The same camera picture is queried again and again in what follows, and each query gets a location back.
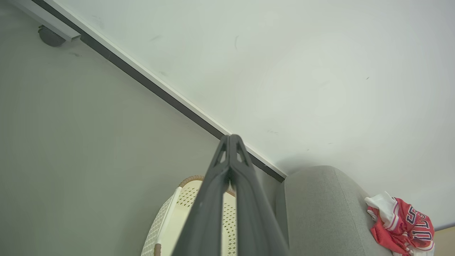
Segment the black wheel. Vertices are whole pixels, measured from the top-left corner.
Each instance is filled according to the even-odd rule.
[[[38,29],[38,33],[40,34],[41,40],[52,47],[57,47],[61,46],[64,42],[65,39],[63,39],[61,36],[57,35],[56,33],[52,32],[52,30],[48,29],[44,25],[41,25]]]

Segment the white wall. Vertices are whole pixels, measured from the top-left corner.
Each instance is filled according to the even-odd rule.
[[[453,1],[56,2],[283,172],[455,223]]]
[[[0,0],[0,255],[140,255],[219,140],[80,41]],[[273,204],[279,184],[257,172]]]

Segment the white plastic basket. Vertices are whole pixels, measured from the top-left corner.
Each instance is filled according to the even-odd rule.
[[[204,176],[185,179],[159,210],[148,232],[141,256],[171,256]],[[222,255],[237,255],[236,200],[232,190],[223,195]]]

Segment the baseboard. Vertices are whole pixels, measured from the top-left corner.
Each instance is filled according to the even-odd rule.
[[[164,99],[171,106],[182,112],[192,121],[207,130],[210,134],[221,138],[225,134],[232,134],[225,127],[208,116],[204,111],[191,103],[183,95],[175,91],[171,86],[155,76],[150,70],[129,56],[113,42],[104,37],[90,24],[71,12],[65,6],[56,3],[54,0],[33,0],[46,11],[56,18],[66,23],[68,26],[81,33],[81,39],[107,60],[122,69],[125,73],[147,87],[150,91]],[[274,164],[266,160],[257,150],[253,149],[247,141],[244,144],[250,153],[251,161],[254,165],[262,169],[268,175],[282,182],[287,174],[279,170]]]

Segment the dark gray baseboard strip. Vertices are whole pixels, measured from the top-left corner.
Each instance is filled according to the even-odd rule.
[[[124,62],[121,58],[119,58],[117,55],[112,53],[109,49],[104,47],[100,42],[95,40],[93,37],[91,37],[89,34],[87,34],[85,31],[83,31],[81,28],[76,26],[73,22],[71,22],[69,19],[67,19],[65,16],[63,16],[60,12],[55,10],[52,6],[50,6],[48,3],[44,2],[44,0],[32,0],[35,2],[37,5],[41,6],[44,10],[48,11],[51,13],[53,16],[55,16],[57,19],[61,20],[65,24],[67,24],[69,27],[72,29],[76,30],[81,34],[81,40],[87,44],[89,47],[91,47],[93,50],[101,54],[103,57],[105,57],[107,60],[112,62],[114,65],[116,65],[118,68],[120,68],[123,72],[131,76],[134,80],[138,81],[141,83],[143,86],[145,86],[147,89],[152,91],[154,94],[156,94],[158,97],[166,101],[168,104],[173,106],[176,110],[180,111],[182,114],[187,116],[189,119],[191,119],[193,122],[195,122],[197,125],[200,127],[204,128],[206,131],[208,131],[211,135],[215,136],[216,138],[220,139],[224,134],[217,130],[215,127],[213,127],[211,124],[209,124],[207,121],[205,121],[202,117],[198,116],[195,114],[191,109],[187,108],[185,105],[183,105],[180,101],[176,100],[174,97],[169,95],[167,92],[165,92],[163,89],[161,89],[158,85],[150,81],[147,77],[142,75],[139,71],[128,65],[126,62]],[[259,167],[261,170],[263,170],[265,173],[268,175],[272,176],[279,182],[283,182],[284,178],[281,177],[278,173],[276,173],[274,170],[272,170],[270,167],[268,167],[266,164],[264,164],[261,160],[253,156],[252,154],[249,154],[251,158],[251,162]]]

